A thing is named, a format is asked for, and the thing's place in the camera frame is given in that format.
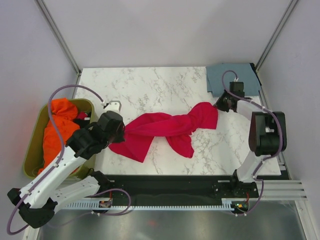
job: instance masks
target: orange cloth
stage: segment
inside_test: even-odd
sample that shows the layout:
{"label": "orange cloth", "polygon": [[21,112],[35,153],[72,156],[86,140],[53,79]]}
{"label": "orange cloth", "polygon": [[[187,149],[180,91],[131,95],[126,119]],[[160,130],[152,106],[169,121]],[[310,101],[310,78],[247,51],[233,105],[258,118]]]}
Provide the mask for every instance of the orange cloth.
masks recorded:
{"label": "orange cloth", "polygon": [[[79,125],[73,122],[78,115],[77,107],[66,98],[54,99],[51,102],[51,111],[54,123],[62,135],[64,144],[71,137],[75,130],[80,129]],[[39,169],[40,174],[61,151],[61,144],[52,122],[49,121],[44,129],[43,137],[43,159],[44,166]]]}

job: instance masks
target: gray floor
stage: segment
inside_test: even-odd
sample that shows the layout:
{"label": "gray floor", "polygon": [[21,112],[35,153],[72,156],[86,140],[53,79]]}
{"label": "gray floor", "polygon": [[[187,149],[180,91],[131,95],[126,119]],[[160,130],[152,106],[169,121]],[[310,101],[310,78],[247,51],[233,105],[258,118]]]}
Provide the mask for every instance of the gray floor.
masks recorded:
{"label": "gray floor", "polygon": [[[65,223],[83,211],[62,210]],[[123,216],[87,215],[64,227],[44,226],[44,240],[305,240],[293,202],[261,202],[248,216],[217,211],[132,211]]]}

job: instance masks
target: metal bracket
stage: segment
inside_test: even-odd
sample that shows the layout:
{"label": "metal bracket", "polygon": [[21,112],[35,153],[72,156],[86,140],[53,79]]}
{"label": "metal bracket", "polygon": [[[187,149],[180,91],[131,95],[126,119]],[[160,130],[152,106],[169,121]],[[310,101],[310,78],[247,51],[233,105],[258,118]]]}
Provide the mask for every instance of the metal bracket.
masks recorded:
{"label": "metal bracket", "polygon": [[[261,182],[256,182],[259,194]],[[232,201],[243,201],[243,198],[226,198]],[[306,201],[307,195],[300,180],[264,180],[262,201]]]}
{"label": "metal bracket", "polygon": [[217,182],[213,185],[213,190],[214,196],[221,199],[241,198],[243,200],[247,198],[247,193],[250,198],[259,197],[255,182],[238,184],[236,187],[232,187],[231,182]]}

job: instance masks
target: white marble surface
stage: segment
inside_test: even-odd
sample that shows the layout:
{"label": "white marble surface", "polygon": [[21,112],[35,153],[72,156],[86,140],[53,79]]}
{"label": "white marble surface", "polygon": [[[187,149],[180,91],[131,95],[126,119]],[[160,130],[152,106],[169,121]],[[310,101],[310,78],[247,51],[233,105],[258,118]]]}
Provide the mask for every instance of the white marble surface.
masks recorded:
{"label": "white marble surface", "polygon": [[[120,100],[128,124],[143,113],[188,113],[199,102],[215,103],[206,87],[205,67],[85,68],[80,85],[98,92],[106,101]],[[100,101],[79,88],[76,98],[93,102],[98,116]],[[96,156],[96,170],[126,175],[231,175],[248,152],[250,122],[243,116],[219,111],[216,130],[198,129],[192,138],[194,155],[174,152],[164,137],[155,137],[144,163],[118,155],[108,148]],[[277,159],[267,162],[261,175],[280,175]]]}

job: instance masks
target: white wall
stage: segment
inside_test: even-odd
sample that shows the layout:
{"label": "white wall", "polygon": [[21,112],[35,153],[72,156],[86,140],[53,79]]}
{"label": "white wall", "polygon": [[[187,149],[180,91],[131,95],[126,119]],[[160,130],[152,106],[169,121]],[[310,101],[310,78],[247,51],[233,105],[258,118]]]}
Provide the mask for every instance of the white wall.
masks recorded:
{"label": "white wall", "polygon": [[320,1],[297,5],[259,72],[268,101],[286,114],[285,159],[320,226]]}
{"label": "white wall", "polygon": [[[6,234],[14,208],[7,192],[26,183],[22,164],[40,108],[56,88],[76,81],[33,0],[0,2],[0,81],[0,239],[20,240]],[[18,215],[12,230],[23,225]]]}
{"label": "white wall", "polygon": [[44,0],[80,68],[254,62],[290,0]]}

